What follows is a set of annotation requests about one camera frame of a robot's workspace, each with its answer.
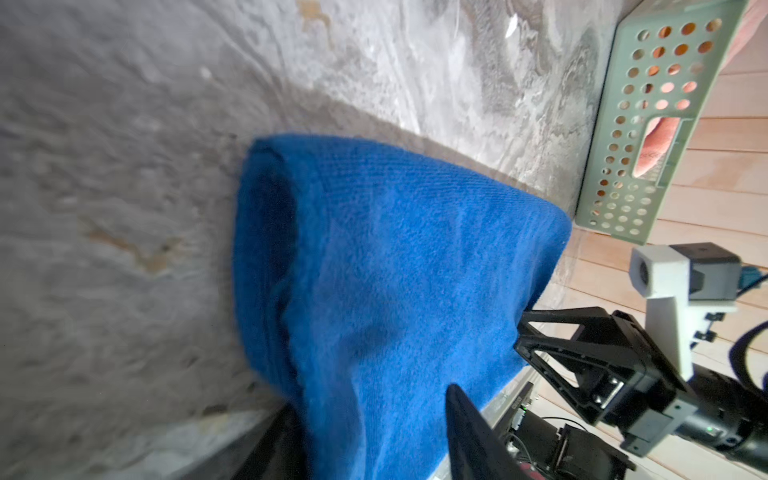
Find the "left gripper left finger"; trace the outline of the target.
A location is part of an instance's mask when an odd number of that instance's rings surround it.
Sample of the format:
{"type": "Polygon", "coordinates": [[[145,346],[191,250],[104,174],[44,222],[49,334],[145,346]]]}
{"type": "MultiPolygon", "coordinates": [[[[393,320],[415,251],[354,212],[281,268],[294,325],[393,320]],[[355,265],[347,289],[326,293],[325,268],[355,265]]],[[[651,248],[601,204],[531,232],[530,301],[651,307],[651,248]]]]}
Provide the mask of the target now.
{"type": "Polygon", "coordinates": [[[296,410],[288,404],[277,413],[232,479],[302,480],[308,478],[304,428],[296,410]]]}

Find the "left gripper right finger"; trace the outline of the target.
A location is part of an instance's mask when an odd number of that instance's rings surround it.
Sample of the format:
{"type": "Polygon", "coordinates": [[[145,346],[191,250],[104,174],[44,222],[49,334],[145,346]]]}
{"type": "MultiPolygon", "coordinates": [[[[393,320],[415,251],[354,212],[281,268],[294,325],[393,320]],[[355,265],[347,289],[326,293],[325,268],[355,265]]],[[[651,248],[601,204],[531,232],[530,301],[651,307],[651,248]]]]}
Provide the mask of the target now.
{"type": "Polygon", "coordinates": [[[445,415],[453,480],[529,479],[457,384],[446,390],[445,415]]]}

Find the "blue towel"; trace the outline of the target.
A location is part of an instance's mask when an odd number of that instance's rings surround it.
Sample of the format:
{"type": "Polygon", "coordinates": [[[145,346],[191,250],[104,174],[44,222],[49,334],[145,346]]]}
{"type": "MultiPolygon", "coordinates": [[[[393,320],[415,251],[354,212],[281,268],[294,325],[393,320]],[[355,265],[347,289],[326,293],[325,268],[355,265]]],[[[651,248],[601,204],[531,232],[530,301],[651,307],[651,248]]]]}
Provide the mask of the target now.
{"type": "Polygon", "coordinates": [[[313,479],[425,479],[445,392],[486,406],[569,241],[556,205],[372,141],[256,141],[232,274],[246,357],[296,410],[313,479]]]}

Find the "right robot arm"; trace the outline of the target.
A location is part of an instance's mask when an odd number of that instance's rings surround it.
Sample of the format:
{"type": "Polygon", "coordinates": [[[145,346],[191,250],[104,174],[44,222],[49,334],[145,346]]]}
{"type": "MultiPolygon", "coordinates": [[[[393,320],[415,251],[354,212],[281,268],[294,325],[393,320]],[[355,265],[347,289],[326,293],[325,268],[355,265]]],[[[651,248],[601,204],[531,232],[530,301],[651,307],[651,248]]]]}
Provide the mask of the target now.
{"type": "Polygon", "coordinates": [[[529,310],[515,351],[586,423],[617,428],[643,457],[675,435],[767,470],[767,388],[696,365],[686,380],[631,315],[600,307],[529,310]]]}

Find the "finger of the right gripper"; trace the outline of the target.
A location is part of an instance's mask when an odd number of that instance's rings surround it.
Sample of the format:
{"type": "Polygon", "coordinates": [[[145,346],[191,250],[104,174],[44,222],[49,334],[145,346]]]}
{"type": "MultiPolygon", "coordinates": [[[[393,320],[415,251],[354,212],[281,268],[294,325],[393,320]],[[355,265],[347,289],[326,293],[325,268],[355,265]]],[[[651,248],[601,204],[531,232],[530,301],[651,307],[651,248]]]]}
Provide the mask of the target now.
{"type": "Polygon", "coordinates": [[[571,372],[645,372],[639,323],[601,307],[531,310],[518,325],[517,353],[529,363],[546,353],[571,372]]]}
{"type": "Polygon", "coordinates": [[[558,338],[519,338],[514,348],[583,420],[599,423],[605,416],[606,395],[596,395],[585,380],[589,371],[599,369],[579,350],[566,348],[567,344],[558,338]]]}

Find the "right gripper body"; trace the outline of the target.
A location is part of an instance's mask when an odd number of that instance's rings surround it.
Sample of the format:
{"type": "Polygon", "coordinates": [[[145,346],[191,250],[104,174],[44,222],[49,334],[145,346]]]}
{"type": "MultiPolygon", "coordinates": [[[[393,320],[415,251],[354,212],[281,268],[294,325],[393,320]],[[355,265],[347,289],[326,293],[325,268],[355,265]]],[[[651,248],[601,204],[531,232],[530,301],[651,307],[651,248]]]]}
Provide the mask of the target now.
{"type": "Polygon", "coordinates": [[[618,429],[621,448],[644,457],[698,410],[699,400],[647,336],[634,335],[630,345],[627,361],[608,369],[617,384],[593,398],[590,424],[618,429]]]}

